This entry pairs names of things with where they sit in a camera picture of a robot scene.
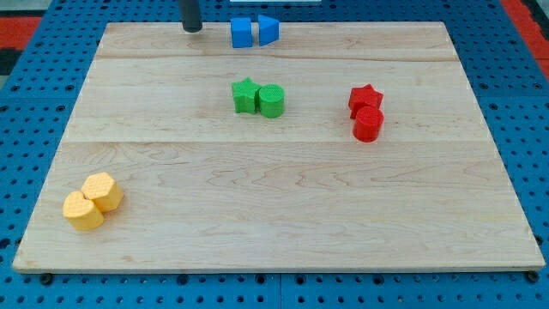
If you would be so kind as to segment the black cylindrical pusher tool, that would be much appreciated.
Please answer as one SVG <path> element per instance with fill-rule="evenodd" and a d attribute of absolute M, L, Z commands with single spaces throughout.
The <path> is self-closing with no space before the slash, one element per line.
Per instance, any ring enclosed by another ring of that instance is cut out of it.
<path fill-rule="evenodd" d="M 202 30 L 202 14 L 199 0 L 178 0 L 183 30 L 197 33 Z"/>

